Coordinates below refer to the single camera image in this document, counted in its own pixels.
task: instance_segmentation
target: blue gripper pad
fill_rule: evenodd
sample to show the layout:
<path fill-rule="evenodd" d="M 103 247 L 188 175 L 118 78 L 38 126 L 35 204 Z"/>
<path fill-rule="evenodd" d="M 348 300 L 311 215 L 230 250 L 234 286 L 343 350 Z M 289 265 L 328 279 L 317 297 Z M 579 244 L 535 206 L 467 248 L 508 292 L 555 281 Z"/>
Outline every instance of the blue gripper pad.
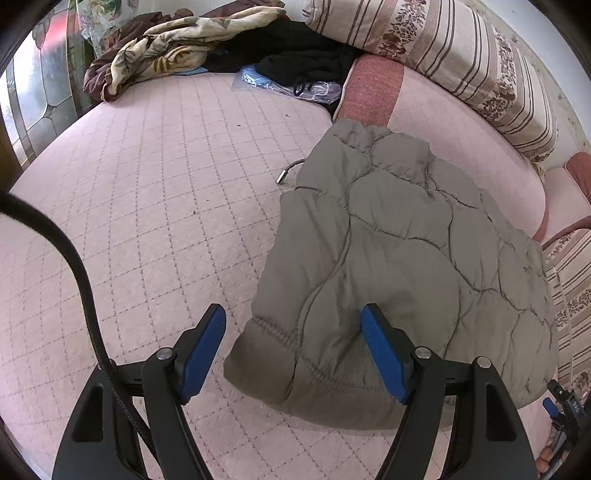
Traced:
<path fill-rule="evenodd" d="M 386 323 L 382 312 L 375 304 L 366 305 L 361 310 L 361 332 L 365 338 L 365 342 L 368 344 L 369 351 L 371 352 L 374 362 L 378 367 L 379 374 L 384 381 L 386 390 L 390 395 L 396 397 L 396 399 L 403 405 L 406 405 L 408 396 L 410 395 L 409 388 L 405 384 L 408 382 L 412 371 L 405 371 L 405 365 L 401 362 L 399 355 L 404 358 L 410 359 L 412 365 L 412 359 L 410 357 L 410 351 L 408 352 L 395 352 L 395 345 L 392 344 L 391 335 L 387 335 L 384 329 L 387 328 L 390 331 L 394 331 L 389 324 L 380 325 Z"/>
<path fill-rule="evenodd" d="M 177 361 L 182 362 L 180 366 L 183 382 L 179 395 L 183 404 L 197 395 L 205 383 L 213 358 L 226 332 L 226 312 L 221 305 L 210 305 L 199 324 L 188 332 L 197 338 L 191 341 L 194 344 L 192 349 L 190 345 L 187 345 L 189 350 L 179 352 L 177 357 Z"/>
<path fill-rule="evenodd" d="M 560 417 L 560 412 L 558 410 L 558 408 L 556 407 L 555 403 L 549 398 L 546 397 L 544 399 L 544 401 L 542 402 L 542 406 L 546 409 L 546 411 L 548 412 L 548 415 L 550 415 L 551 419 L 557 419 L 558 417 Z"/>

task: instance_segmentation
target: grid pattern fabric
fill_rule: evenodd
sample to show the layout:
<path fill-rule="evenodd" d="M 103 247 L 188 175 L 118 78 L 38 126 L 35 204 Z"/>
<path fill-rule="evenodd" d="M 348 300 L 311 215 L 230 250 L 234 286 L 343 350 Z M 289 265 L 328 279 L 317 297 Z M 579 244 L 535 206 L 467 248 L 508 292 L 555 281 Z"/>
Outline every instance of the grid pattern fabric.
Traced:
<path fill-rule="evenodd" d="M 211 302 L 228 329 L 185 408 L 216 479 L 370 479 L 394 432 L 327 429 L 242 395 L 222 362 L 250 318 L 279 221 L 275 184 L 330 126 L 320 106 L 233 92 L 232 75 L 166 77 L 101 104 L 53 142 L 13 192 L 49 215 L 83 257 L 107 351 L 148 358 Z M 0 219 L 0 416 L 48 473 L 95 365 L 73 276 L 45 240 Z M 449 430 L 427 479 L 439 477 Z M 148 473 L 161 478 L 149 455 Z"/>

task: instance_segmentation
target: metal cord end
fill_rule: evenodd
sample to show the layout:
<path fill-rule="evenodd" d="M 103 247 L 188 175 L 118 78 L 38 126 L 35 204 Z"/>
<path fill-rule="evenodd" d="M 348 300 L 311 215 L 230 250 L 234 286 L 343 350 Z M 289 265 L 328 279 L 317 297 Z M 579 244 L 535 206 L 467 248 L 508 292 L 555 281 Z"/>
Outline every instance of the metal cord end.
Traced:
<path fill-rule="evenodd" d="M 278 185 L 281 185 L 283 183 L 283 180 L 285 180 L 285 177 L 287 177 L 287 170 L 284 170 L 281 172 L 281 175 L 279 175 L 279 177 L 277 177 L 275 183 L 277 183 Z"/>

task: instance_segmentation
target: pink bedspread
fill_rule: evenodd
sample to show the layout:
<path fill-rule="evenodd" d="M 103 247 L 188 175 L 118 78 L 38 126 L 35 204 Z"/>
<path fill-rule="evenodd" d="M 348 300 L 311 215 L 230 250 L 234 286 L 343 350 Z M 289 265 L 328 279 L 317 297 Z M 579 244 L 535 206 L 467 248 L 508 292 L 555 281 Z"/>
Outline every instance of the pink bedspread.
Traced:
<path fill-rule="evenodd" d="M 167 77 L 130 88 L 72 125 L 13 192 L 56 221 L 82 255 L 116 362 L 172 345 L 211 302 L 226 308 L 226 336 L 185 408 L 214 478 L 371 479 L 393 432 L 308 424 L 243 396 L 222 375 L 274 240 L 275 178 L 330 126 L 320 106 L 231 92 L 232 78 Z M 0 416 L 50 473 L 95 359 L 59 254 L 5 218 L 0 232 Z M 439 477 L 448 438 L 438 435 L 428 479 Z M 146 459 L 150 478 L 160 478 Z"/>

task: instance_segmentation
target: black cable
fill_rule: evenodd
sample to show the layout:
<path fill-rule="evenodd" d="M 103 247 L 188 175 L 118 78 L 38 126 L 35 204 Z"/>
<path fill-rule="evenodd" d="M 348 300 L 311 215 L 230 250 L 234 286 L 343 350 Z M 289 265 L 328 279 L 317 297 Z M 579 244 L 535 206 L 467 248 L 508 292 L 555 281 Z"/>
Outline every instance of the black cable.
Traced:
<path fill-rule="evenodd" d="M 84 263 L 78 255 L 76 248 L 70 242 L 60 228 L 52 222 L 48 217 L 42 214 L 39 210 L 32 207 L 23 200 L 14 195 L 0 190 L 0 213 L 4 213 L 10 218 L 21 222 L 30 229 L 36 231 L 41 236 L 45 237 L 51 244 L 57 248 L 58 252 L 62 254 L 74 274 L 78 289 L 80 291 L 80 299 L 84 309 L 84 317 L 86 319 L 86 328 L 90 336 L 92 348 L 95 351 L 96 359 L 100 369 L 105 374 L 107 384 L 111 389 L 113 396 L 121 409 L 138 432 L 141 439 L 144 441 L 154 458 L 156 457 L 156 450 L 152 442 L 152 434 L 150 428 L 139 415 L 139 412 L 123 394 L 123 385 L 117 376 L 117 373 L 107 355 L 103 337 L 100 334 L 99 321 L 96 316 L 95 300 L 92 296 L 92 288 L 88 279 L 88 274 L 84 268 Z"/>

